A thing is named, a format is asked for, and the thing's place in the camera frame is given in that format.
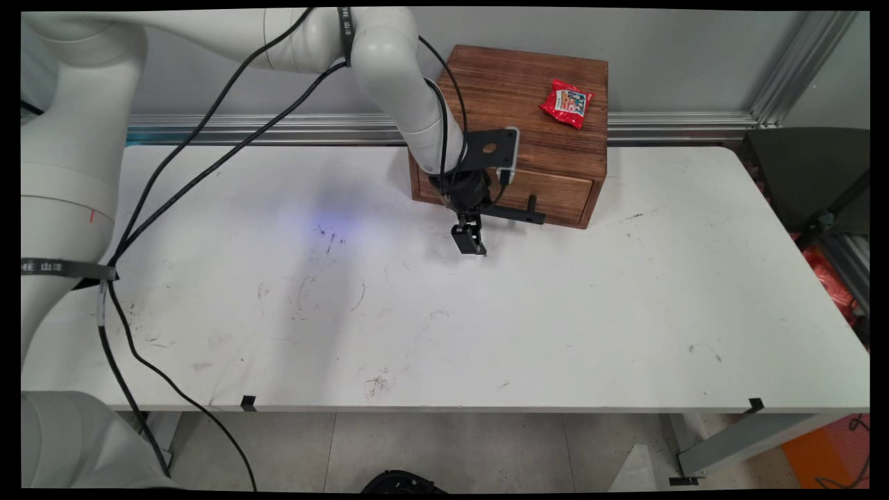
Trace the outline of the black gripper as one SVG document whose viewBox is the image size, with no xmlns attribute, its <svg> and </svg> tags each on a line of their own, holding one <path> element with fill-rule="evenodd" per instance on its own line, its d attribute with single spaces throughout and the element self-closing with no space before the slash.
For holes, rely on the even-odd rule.
<svg viewBox="0 0 889 500">
<path fill-rule="evenodd" d="M 486 256 L 482 241 L 479 213 L 485 212 L 495 200 L 491 194 L 492 180 L 486 169 L 451 171 L 436 175 L 436 192 L 445 208 L 458 218 L 451 236 L 462 254 Z"/>
</svg>

